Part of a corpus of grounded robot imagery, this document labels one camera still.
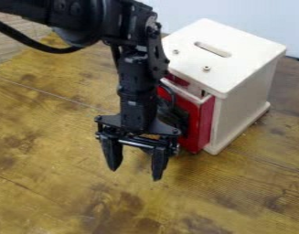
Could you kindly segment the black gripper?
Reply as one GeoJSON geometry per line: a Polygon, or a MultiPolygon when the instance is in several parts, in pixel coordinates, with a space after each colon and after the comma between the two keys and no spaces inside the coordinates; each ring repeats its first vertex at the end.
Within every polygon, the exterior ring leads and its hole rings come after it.
{"type": "Polygon", "coordinates": [[[157,105],[121,103],[121,111],[115,115],[99,115],[96,138],[100,141],[107,166],[116,171],[121,165],[121,148],[128,145],[152,154],[151,176],[157,181],[168,163],[168,156],[177,153],[180,131],[165,124],[157,116],[157,105]]]}

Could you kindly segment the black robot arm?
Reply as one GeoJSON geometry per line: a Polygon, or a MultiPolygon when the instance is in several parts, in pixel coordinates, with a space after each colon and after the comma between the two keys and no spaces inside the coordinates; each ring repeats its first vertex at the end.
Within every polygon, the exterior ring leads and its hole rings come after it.
{"type": "Polygon", "coordinates": [[[97,42],[111,48],[119,74],[120,113],[95,118],[107,166],[121,165],[121,149],[151,154],[151,176],[163,177],[168,158],[177,152],[180,130],[157,117],[157,89],[169,60],[161,43],[161,24],[152,8],[136,0],[0,0],[0,13],[51,27],[68,44],[47,46],[0,21],[0,33],[52,54],[76,52],[97,42]]]}

